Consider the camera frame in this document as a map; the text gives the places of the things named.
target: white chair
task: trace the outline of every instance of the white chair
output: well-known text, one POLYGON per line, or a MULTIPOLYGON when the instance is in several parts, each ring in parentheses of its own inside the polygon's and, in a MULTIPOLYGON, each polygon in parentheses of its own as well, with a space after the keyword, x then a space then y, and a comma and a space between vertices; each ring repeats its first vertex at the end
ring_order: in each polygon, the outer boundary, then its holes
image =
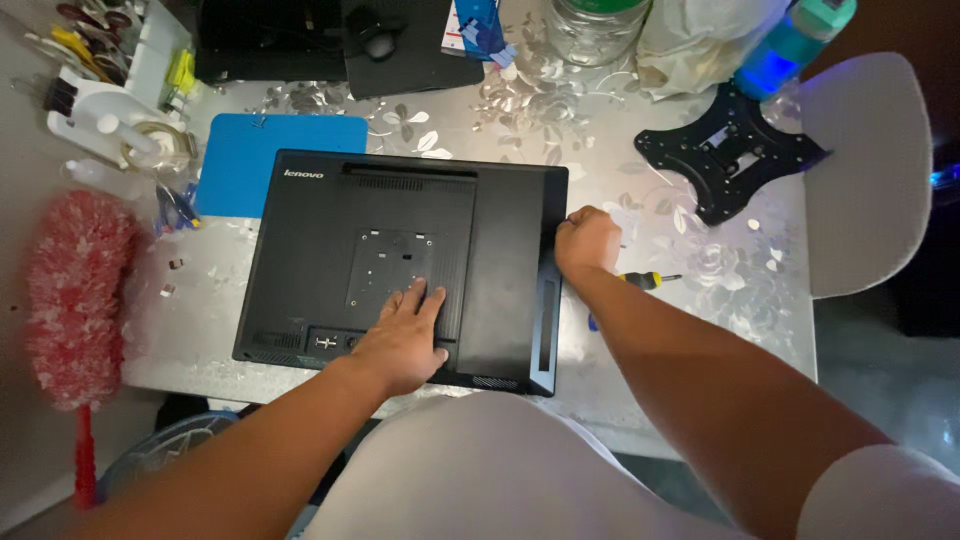
POLYGON ((804 132, 833 154, 804 174, 810 291, 853 294, 916 253, 930 214, 924 97, 896 53, 849 59, 801 85, 804 132))

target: plastic bag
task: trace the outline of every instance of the plastic bag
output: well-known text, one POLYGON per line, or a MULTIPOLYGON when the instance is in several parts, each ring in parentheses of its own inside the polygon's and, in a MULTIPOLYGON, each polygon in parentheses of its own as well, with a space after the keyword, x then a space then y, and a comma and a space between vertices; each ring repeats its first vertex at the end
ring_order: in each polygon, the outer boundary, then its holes
POLYGON ((699 93, 732 77, 783 17, 789 0, 654 2, 636 47, 640 87, 654 100, 699 93))

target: red duster handle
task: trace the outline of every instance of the red duster handle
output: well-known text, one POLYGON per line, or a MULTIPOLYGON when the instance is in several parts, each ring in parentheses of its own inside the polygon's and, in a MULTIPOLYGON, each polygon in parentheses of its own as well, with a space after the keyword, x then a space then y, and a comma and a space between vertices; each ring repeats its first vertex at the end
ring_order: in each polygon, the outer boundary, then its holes
POLYGON ((80 510, 93 507, 94 489, 97 484, 96 466, 93 462, 93 433, 90 432, 90 405, 77 408, 77 480, 74 484, 74 504, 80 510))

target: lenovo logo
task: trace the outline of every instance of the lenovo logo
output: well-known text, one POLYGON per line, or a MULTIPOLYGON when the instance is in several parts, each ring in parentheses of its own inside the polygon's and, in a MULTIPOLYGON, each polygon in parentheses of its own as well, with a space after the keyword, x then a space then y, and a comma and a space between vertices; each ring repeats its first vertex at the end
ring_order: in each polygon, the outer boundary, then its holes
POLYGON ((301 173, 299 171, 292 171, 287 169, 283 172, 283 176, 303 176, 305 178, 323 178, 324 173, 301 173))

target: floral tablecloth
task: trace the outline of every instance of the floral tablecloth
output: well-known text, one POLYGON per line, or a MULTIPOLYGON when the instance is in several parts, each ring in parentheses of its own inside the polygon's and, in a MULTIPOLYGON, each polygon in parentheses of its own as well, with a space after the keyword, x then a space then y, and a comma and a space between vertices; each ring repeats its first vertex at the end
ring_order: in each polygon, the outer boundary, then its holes
MULTIPOLYGON (((639 90, 629 55, 600 68, 570 65, 552 53, 537 12, 505 3, 501 20, 519 54, 507 69, 488 65, 481 85, 356 101, 346 83, 232 83, 207 88, 189 109, 188 125, 203 146, 219 112, 350 114, 369 122, 371 154, 565 166, 568 210, 592 204, 623 228, 620 272, 683 274, 652 294, 815 378, 800 175, 766 185, 744 211, 708 228, 694 213, 692 185, 650 167, 633 138, 691 122, 713 94, 655 104, 639 90)), ((782 129, 799 127, 789 99, 766 113, 782 129)), ((162 237, 137 263, 124 382, 269 402, 315 372, 230 358, 259 224, 207 218, 206 225, 162 237), (180 259, 183 266, 171 270, 170 260, 180 259)), ((587 315, 565 289, 557 394, 531 399, 578 420, 615 451, 675 457, 634 402, 599 334, 588 331, 587 315)), ((426 385, 390 400, 376 416, 426 396, 470 391, 426 385)))

